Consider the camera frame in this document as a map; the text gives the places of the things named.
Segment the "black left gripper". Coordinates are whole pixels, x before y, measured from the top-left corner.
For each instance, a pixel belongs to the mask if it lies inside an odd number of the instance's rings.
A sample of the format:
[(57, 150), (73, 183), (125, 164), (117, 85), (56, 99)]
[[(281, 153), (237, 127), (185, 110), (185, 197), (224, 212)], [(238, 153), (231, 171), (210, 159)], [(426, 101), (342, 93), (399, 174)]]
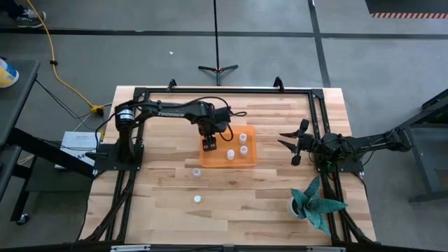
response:
[(216, 138), (213, 136), (217, 133), (216, 124), (209, 119), (198, 120), (196, 124), (199, 134), (204, 137), (202, 140), (203, 151), (216, 150)]

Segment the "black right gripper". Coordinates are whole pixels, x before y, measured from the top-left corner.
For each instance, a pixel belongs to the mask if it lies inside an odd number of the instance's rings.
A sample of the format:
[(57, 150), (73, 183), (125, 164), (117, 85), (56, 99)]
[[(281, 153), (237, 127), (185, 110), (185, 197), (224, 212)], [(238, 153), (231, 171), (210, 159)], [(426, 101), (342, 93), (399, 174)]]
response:
[(311, 134), (307, 134), (306, 131), (309, 126), (309, 121), (307, 119), (303, 119), (300, 123), (299, 129), (295, 132), (290, 133), (280, 133), (280, 136), (297, 139), (297, 143), (288, 143), (283, 140), (279, 140), (279, 143), (287, 147), (287, 149), (293, 153), (293, 157), (291, 160), (291, 164), (293, 166), (298, 166), (301, 161), (300, 152), (306, 151), (308, 153), (312, 153), (315, 149), (316, 140)]

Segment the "orange translucent plastic basket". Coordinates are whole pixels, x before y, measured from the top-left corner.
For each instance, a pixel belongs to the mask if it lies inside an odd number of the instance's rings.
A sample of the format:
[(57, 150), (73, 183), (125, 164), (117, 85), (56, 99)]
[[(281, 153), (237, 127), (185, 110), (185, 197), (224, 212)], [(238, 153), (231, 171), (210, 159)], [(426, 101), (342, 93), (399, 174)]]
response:
[[(258, 161), (257, 156), (257, 140), (256, 129), (252, 125), (233, 125), (231, 126), (233, 138), (231, 141), (225, 141), (231, 137), (230, 131), (227, 129), (222, 136), (216, 135), (216, 150), (203, 151), (199, 148), (199, 163), (206, 168), (245, 168), (253, 167)], [(247, 141), (245, 144), (239, 143), (239, 135), (245, 133)], [(248, 153), (246, 156), (240, 155), (240, 148), (246, 146)], [(234, 160), (228, 160), (227, 151), (235, 152)]]

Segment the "teal artificial plant white pot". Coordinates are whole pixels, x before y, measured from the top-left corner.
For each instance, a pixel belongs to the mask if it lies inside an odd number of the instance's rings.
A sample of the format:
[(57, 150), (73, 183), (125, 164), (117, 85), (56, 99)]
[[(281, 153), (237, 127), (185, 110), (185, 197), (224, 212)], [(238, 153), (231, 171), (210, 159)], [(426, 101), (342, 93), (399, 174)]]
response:
[(297, 219), (307, 219), (315, 229), (330, 235), (328, 222), (323, 215), (344, 210), (348, 204), (320, 198), (320, 181), (319, 176), (313, 178), (304, 192), (291, 188), (289, 208)]

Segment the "black tripod pole stand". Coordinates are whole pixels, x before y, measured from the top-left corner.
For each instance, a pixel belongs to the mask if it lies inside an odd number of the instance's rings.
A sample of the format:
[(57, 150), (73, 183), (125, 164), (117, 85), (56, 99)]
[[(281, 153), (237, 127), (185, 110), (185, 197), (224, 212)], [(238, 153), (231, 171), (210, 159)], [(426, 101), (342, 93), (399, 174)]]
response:
[(216, 66), (198, 66), (197, 68), (201, 71), (213, 72), (216, 76), (216, 85), (222, 85), (222, 73), (229, 70), (238, 69), (237, 64), (221, 67), (220, 65), (220, 55), (219, 55), (219, 42), (218, 42), (218, 20), (217, 20), (217, 3), (213, 0), (213, 23), (214, 23), (214, 39), (215, 39), (215, 52), (216, 52)]

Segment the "white cardboard box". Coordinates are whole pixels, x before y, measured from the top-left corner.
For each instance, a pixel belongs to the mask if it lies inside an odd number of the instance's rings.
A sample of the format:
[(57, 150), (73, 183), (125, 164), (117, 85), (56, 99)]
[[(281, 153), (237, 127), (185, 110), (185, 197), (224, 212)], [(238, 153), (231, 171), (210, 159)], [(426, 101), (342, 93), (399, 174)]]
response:
[(83, 162), (94, 166), (95, 161), (86, 156), (86, 153), (95, 153), (97, 140), (101, 134), (94, 132), (65, 132), (59, 149)]

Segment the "black metal stand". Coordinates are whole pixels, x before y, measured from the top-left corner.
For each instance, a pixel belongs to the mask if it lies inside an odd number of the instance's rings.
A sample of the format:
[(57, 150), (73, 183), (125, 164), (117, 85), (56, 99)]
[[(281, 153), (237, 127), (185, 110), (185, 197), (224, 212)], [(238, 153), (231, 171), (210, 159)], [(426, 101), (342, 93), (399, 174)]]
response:
[(410, 204), (448, 199), (439, 172), (448, 173), (448, 89), (421, 105), (418, 114), (405, 121), (412, 152), (423, 177), (426, 192), (409, 198)]

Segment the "black mat hazard stripe edge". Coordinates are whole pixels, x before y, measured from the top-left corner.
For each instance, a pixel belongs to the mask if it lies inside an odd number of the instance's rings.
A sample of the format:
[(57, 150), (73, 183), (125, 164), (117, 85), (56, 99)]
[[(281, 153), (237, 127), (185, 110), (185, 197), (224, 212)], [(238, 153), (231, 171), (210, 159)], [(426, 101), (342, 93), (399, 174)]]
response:
[(448, 0), (365, 0), (371, 18), (447, 19)]

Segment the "dark grey side table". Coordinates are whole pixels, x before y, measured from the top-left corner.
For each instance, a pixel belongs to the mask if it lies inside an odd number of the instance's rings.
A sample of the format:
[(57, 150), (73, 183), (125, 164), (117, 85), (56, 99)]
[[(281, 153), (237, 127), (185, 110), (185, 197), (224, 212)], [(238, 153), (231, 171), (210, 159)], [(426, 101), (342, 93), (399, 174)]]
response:
[(92, 165), (65, 153), (55, 147), (53, 143), (38, 139), (16, 127), (18, 118), (36, 81), (40, 63), (31, 60), (12, 60), (10, 63), (16, 65), (19, 74), (15, 84), (7, 88), (0, 88), (0, 201), (11, 177), (16, 176), (23, 179), (24, 184), (10, 220), (17, 225), (24, 225), (30, 219), (23, 210), (29, 196), (27, 184), (33, 169), (17, 163), (22, 151), (89, 179), (93, 179), (95, 175)]

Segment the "yellow white blue bag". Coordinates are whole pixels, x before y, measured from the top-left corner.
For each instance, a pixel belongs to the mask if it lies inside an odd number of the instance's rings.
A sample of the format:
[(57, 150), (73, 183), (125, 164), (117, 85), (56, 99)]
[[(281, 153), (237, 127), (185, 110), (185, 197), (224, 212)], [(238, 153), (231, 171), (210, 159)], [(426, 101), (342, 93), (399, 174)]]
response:
[(19, 72), (0, 58), (0, 88), (8, 88), (14, 85), (19, 78)]

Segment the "person's shoe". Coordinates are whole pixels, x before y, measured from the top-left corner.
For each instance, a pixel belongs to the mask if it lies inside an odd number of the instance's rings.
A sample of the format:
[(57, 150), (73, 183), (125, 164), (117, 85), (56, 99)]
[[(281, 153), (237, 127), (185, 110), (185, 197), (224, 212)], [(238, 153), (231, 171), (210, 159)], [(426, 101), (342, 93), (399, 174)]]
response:
[(43, 26), (42, 21), (46, 20), (46, 12), (24, 8), (22, 14), (13, 20), (19, 28), (39, 28)]

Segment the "person's leg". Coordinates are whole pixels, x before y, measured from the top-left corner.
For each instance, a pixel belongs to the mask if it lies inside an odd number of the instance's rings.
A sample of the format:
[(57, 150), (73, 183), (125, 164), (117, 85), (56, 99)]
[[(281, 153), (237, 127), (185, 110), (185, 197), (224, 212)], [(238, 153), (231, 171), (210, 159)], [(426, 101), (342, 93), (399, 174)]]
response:
[(0, 0), (0, 12), (6, 12), (11, 19), (20, 17), (24, 13), (24, 9), (15, 0)]

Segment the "black aluminium rig frame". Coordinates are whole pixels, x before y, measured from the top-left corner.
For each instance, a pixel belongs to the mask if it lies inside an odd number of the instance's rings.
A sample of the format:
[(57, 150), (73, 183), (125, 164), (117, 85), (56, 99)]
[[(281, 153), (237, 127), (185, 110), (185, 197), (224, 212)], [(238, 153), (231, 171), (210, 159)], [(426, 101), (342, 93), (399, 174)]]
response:
[[(136, 175), (126, 225), (115, 235), (128, 244), (329, 245), (331, 238), (307, 220), (288, 212), (291, 188), (304, 190), (318, 172), (308, 154), (291, 165), (291, 153), (279, 140), (302, 119), (310, 133), (349, 135), (351, 127), (339, 88), (175, 87), (150, 89), (153, 100), (187, 102), (204, 97), (235, 112), (232, 125), (256, 130), (258, 161), (251, 168), (200, 166), (199, 135), (187, 120), (153, 118), (143, 131), (145, 155)], [(194, 196), (202, 201), (196, 203)]]

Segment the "silver metal bracket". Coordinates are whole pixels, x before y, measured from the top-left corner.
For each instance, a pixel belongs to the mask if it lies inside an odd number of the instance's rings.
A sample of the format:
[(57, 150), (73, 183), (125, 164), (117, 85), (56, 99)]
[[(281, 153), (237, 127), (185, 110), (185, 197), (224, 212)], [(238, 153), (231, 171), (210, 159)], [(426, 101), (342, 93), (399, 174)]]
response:
[(344, 247), (336, 246), (308, 246), (306, 252), (347, 252)]
[(150, 244), (133, 244), (112, 246), (110, 252), (149, 252), (150, 250)]

